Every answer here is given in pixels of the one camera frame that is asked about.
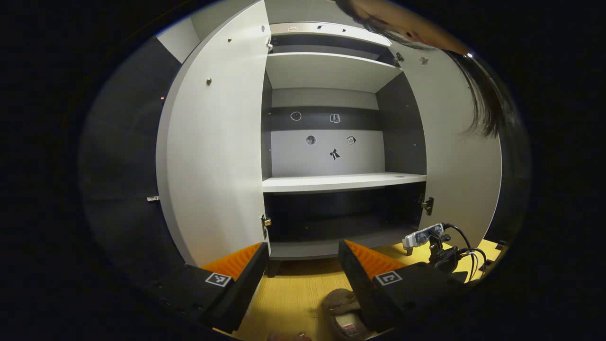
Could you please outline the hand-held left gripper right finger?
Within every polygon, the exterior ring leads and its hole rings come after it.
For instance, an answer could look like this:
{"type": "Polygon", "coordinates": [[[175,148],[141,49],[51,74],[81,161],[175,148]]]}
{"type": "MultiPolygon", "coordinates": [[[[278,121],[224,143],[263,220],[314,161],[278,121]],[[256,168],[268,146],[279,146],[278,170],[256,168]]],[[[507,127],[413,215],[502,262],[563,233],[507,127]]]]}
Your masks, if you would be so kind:
{"type": "Polygon", "coordinates": [[[429,263],[405,265],[349,240],[340,241],[338,258],[362,317],[375,332],[441,324],[452,315],[446,300],[469,290],[467,283],[429,263]]]}

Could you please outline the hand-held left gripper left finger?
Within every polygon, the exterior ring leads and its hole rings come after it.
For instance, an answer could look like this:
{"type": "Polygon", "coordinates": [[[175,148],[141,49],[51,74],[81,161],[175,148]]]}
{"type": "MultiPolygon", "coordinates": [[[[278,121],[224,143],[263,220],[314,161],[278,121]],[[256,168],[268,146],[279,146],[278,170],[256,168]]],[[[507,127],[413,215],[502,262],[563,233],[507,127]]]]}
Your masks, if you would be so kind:
{"type": "Polygon", "coordinates": [[[240,327],[268,261],[268,243],[258,242],[201,268],[183,265],[144,291],[173,315],[232,333],[240,327]]]}

